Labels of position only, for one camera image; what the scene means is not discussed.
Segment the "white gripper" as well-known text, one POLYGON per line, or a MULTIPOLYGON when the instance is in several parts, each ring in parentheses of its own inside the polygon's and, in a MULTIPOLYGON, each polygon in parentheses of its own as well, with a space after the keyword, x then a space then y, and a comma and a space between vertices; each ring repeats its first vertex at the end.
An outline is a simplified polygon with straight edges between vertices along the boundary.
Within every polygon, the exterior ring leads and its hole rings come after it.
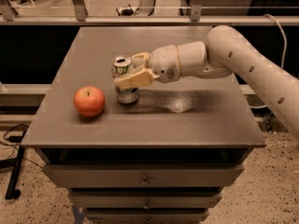
POLYGON ((144 66, 146 68, 116 77, 114 85, 120 89, 146 87, 155 80, 169 83, 180 78, 178 49, 176 46, 161 47, 151 54, 148 52, 137 53, 131 59, 134 67, 144 66))

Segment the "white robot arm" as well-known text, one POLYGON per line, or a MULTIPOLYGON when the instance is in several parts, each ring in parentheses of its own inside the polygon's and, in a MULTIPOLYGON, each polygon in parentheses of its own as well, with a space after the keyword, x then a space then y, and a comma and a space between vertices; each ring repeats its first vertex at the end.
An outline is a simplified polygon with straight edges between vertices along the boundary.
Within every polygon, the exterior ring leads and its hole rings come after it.
POLYGON ((114 79, 116 87, 141 88, 155 81, 169 83, 182 77, 218 78, 235 73, 299 138, 299 80, 265 58, 230 26, 212 28, 204 42, 169 45, 133 55, 131 60, 133 69, 114 79))

